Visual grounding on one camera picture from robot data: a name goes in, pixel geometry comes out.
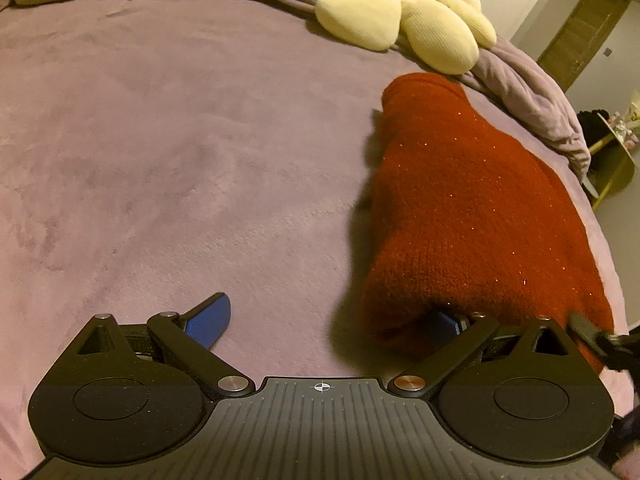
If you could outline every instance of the folded red sweater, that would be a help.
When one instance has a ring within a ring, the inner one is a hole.
[[[419,322],[446,306],[505,324],[547,315],[566,325],[578,311],[612,330],[584,225],[551,168],[442,76],[399,77],[382,103],[376,254],[361,307],[371,336],[424,357],[434,346]]]

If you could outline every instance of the red garment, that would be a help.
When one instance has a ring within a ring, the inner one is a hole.
[[[542,314],[563,326],[575,310],[613,329],[584,225],[551,168],[442,76],[399,77],[382,103],[376,255],[361,307],[367,333],[424,357],[434,347],[417,322],[443,306],[505,324]]]

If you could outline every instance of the bed surface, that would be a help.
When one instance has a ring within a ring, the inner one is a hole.
[[[417,70],[251,0],[2,10],[0,478],[39,462],[29,396],[97,312],[144,322],[226,292],[214,350],[257,383],[410,364],[351,313],[371,258],[380,95]],[[567,185],[622,332],[610,253],[566,159],[465,91]]]

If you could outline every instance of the crosshair symbol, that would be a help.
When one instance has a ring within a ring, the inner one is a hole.
[[[329,388],[334,388],[334,386],[329,386],[327,383],[318,383],[312,386],[312,388],[317,390],[318,392],[325,392]]]

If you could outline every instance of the round metal cap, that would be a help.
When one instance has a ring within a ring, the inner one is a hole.
[[[396,388],[406,392],[418,392],[426,386],[424,379],[415,375],[401,375],[400,377],[396,377],[394,384]]]
[[[229,375],[218,381],[218,387],[226,392],[240,392],[248,385],[249,381],[239,375]]]

